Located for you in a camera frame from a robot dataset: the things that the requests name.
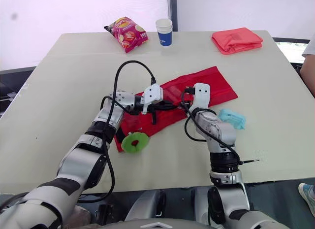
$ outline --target snack bag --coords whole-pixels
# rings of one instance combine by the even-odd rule
[[[104,29],[118,40],[126,53],[148,40],[145,30],[128,17],[122,17]]]

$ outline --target folded pink cloth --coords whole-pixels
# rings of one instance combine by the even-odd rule
[[[211,39],[223,54],[238,53],[262,46],[262,38],[247,28],[214,32]]]

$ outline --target white paper cup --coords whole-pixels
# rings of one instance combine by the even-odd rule
[[[169,19],[159,19],[156,21],[159,42],[162,46],[172,44],[173,24]]]
[[[159,19],[156,21],[156,27],[158,32],[170,33],[170,30],[173,28],[173,22],[169,19]]]

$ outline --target blue sponge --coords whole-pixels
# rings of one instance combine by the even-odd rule
[[[224,108],[220,111],[218,117],[224,122],[229,122],[235,129],[245,129],[246,117],[242,114]]]

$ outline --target red towel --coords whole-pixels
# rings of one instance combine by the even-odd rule
[[[223,54],[260,48],[263,41],[261,37],[247,28],[214,32],[211,39]]]
[[[161,85],[163,88],[164,100],[172,101],[175,105],[180,104],[181,94],[185,87],[194,86],[194,84],[198,82],[210,85],[210,103],[208,106],[217,105],[237,98],[237,95],[231,86],[226,82],[217,67],[214,66],[197,73],[180,76]],[[192,95],[185,96],[185,100],[192,100]],[[157,123],[153,125],[150,113],[137,116],[125,113],[121,128],[126,136],[129,132],[142,132],[150,137],[165,127],[186,117],[185,111],[181,108],[168,111],[157,111]],[[118,151],[122,152],[121,144],[116,137],[115,142]]]

